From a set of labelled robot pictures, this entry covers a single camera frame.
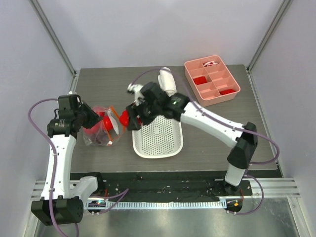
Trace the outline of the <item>clear zip top bag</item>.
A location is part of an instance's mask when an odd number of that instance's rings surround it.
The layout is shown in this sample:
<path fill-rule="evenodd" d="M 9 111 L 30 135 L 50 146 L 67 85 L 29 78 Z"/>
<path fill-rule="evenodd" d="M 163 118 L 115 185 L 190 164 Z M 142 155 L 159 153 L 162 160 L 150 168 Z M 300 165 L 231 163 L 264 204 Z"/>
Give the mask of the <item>clear zip top bag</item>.
<path fill-rule="evenodd" d="M 93 135 L 87 135 L 83 132 L 83 140 L 84 140 L 84 143 L 86 146 L 97 146 L 95 143 L 94 143 L 94 137 L 95 135 L 97 134 L 107 134 L 108 138 L 109 138 L 109 142 L 108 142 L 108 145 L 107 146 L 111 146 L 113 143 L 117 142 L 119 140 L 119 138 L 125 133 L 126 131 L 126 128 L 120 123 L 119 121 L 119 115 L 118 113 L 116 112 L 116 110 L 114 109 L 113 106 L 110 106 L 110 107 L 101 107 L 101 106 L 94 106 L 93 108 L 93 111 L 94 112 L 105 112 L 105 116 L 111 116 L 115 119 L 116 121 L 116 125 L 114 127 L 113 130 L 111 131 L 107 131 L 105 128 L 104 128 L 104 124 L 102 124 L 102 128 L 100 128 L 100 130 L 96 133 L 96 134 L 93 134 Z"/>

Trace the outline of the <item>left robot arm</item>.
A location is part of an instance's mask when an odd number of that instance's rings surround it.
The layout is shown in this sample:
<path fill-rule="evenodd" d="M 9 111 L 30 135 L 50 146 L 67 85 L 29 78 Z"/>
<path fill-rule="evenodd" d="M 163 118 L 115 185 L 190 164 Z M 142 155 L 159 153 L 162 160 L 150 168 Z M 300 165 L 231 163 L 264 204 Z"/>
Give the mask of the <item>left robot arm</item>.
<path fill-rule="evenodd" d="M 75 186 L 70 183 L 77 134 L 81 128 L 92 128 L 101 117 L 77 94 L 61 95 L 56 101 L 55 118 L 46 133 L 40 131 L 50 147 L 45 185 L 39 200 L 31 205 L 31 212 L 46 226 L 79 223 L 88 198 L 100 197 L 105 191 L 98 172 L 80 178 Z"/>

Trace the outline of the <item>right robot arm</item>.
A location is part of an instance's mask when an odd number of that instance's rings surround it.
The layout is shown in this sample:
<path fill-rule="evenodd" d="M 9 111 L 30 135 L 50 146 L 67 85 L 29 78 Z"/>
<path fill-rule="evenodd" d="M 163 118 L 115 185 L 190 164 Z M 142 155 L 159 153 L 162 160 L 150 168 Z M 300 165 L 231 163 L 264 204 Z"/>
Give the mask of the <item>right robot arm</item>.
<path fill-rule="evenodd" d="M 190 101 L 186 95 L 178 92 L 168 95 L 155 82 L 130 84 L 127 92 L 134 95 L 134 102 L 126 107 L 128 130 L 140 130 L 156 117 L 163 116 L 214 136 L 231 148 L 223 181 L 225 193 L 234 195 L 241 189 L 240 183 L 258 146 L 255 124 L 243 125 L 227 120 Z"/>

